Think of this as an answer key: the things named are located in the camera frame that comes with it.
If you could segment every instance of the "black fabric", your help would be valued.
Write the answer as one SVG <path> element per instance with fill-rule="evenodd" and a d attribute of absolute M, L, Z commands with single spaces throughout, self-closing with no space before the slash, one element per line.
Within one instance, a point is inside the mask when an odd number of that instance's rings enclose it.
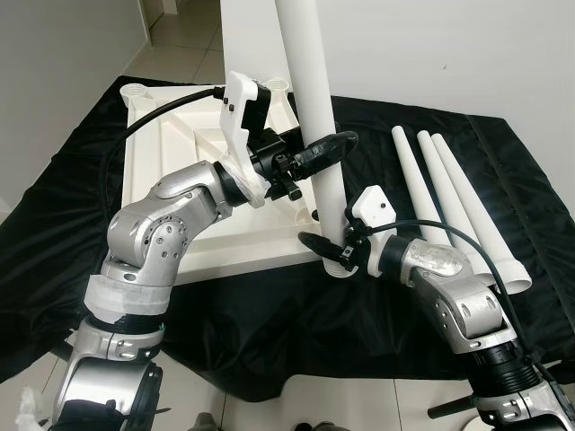
<path fill-rule="evenodd" d="M 18 373 L 78 324 L 88 276 L 106 251 L 104 155 L 126 126 L 121 77 L 73 132 L 0 226 L 0 381 Z M 544 173 L 503 119 L 378 101 L 333 98 L 342 130 L 359 135 L 343 162 L 348 199 L 379 184 L 398 219 L 415 214 L 391 128 L 441 132 L 533 286 L 512 296 L 544 361 L 575 357 L 575 224 Z M 108 172 L 119 207 L 123 153 Z M 429 175 L 424 172 L 430 186 Z M 400 234 L 413 238 L 418 229 Z M 320 262 L 177 286 L 164 350 L 245 400 L 279 395 L 292 374 L 459 378 L 463 373 L 410 289 L 358 273 L 328 277 Z"/>

